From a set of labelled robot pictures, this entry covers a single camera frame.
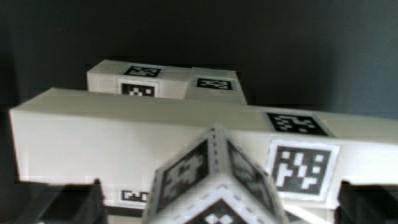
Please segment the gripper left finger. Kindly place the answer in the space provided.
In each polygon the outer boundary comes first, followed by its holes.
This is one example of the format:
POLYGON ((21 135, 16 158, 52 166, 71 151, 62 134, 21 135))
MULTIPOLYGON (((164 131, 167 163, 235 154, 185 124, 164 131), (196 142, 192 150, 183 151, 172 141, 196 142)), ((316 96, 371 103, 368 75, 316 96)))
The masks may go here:
POLYGON ((101 181, 48 186, 11 224, 107 224, 101 181))

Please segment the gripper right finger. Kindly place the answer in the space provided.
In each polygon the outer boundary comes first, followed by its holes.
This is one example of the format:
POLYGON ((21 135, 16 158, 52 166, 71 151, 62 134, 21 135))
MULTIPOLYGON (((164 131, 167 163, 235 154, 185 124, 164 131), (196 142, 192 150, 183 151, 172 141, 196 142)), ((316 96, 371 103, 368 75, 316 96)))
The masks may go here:
POLYGON ((398 224, 398 185, 341 182, 334 224, 398 224))

